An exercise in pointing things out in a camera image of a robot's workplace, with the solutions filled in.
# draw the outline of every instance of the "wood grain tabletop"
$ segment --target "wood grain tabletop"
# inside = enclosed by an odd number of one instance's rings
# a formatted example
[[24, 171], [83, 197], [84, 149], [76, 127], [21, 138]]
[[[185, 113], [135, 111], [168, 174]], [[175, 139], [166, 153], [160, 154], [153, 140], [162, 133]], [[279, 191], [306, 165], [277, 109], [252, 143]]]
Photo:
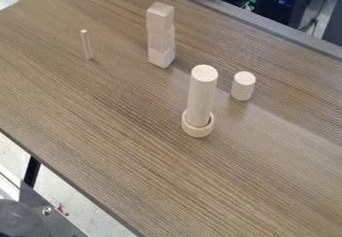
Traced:
[[[168, 69], [147, 62], [155, 1], [176, 10]], [[204, 139], [181, 129], [197, 64], [219, 71]], [[247, 103], [239, 70], [258, 78]], [[139, 236], [342, 236], [341, 91], [341, 62], [188, 0], [0, 12], [0, 128]]]

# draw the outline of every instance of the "electronic equipment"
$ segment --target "electronic equipment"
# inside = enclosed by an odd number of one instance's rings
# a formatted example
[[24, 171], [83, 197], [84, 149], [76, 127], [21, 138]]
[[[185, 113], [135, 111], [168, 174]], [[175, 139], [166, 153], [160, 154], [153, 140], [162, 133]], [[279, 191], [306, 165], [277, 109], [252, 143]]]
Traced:
[[319, 3], [316, 7], [306, 10], [312, 0], [257, 0], [255, 13], [275, 20], [290, 27], [300, 29], [305, 14], [316, 14], [319, 10]]

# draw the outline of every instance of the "wooden block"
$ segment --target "wooden block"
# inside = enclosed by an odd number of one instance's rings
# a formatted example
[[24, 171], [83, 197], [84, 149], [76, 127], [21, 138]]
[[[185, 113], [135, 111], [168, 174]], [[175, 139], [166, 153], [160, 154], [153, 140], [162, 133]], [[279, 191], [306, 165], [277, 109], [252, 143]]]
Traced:
[[159, 52], [166, 52], [175, 45], [175, 28], [166, 34], [148, 33], [148, 47]]
[[88, 31], [85, 30], [85, 29], [82, 29], [80, 31], [80, 34], [81, 34], [81, 39], [82, 39], [82, 44], [83, 44], [83, 50], [84, 50], [85, 58], [89, 60], [93, 56], [92, 56], [92, 53], [91, 53]]
[[173, 60], [175, 60], [175, 57], [175, 46], [164, 53], [152, 48], [148, 48], [148, 61], [156, 66], [166, 68], [172, 63]]
[[247, 101], [252, 97], [256, 78], [254, 74], [241, 71], [235, 74], [231, 95], [239, 101]]
[[194, 127], [204, 127], [209, 122], [214, 103], [218, 73], [209, 65], [198, 65], [191, 71], [187, 121]]
[[148, 32], [165, 34], [173, 27], [174, 7], [155, 2], [146, 12], [146, 28]]
[[192, 137], [205, 137], [214, 128], [211, 112], [218, 72], [209, 65], [198, 65], [191, 71], [188, 106], [182, 115], [182, 128]]

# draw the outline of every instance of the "stacked wooden cubes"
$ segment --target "stacked wooden cubes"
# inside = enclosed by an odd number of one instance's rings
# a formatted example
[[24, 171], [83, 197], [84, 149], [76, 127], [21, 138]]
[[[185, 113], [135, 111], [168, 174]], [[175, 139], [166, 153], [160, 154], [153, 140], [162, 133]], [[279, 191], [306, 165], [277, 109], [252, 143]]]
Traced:
[[146, 12], [148, 61], [162, 68], [176, 57], [174, 7], [155, 2]]

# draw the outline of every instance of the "wooden cylinder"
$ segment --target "wooden cylinder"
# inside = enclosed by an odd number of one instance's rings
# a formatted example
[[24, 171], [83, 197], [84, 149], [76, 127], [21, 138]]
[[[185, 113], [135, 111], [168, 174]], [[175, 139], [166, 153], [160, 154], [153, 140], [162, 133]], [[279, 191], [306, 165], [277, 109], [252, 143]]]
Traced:
[[254, 74], [241, 71], [235, 74], [231, 95], [239, 101], [247, 101], [252, 97], [256, 78]]
[[91, 59], [93, 56], [91, 54], [91, 48], [90, 48], [90, 41], [88, 37], [88, 31], [83, 29], [81, 30], [81, 38], [82, 38], [82, 44], [83, 44], [83, 50], [84, 50], [84, 55], [86, 59]]
[[194, 127], [208, 125], [214, 103], [218, 72], [209, 65], [198, 65], [191, 71], [187, 122]]

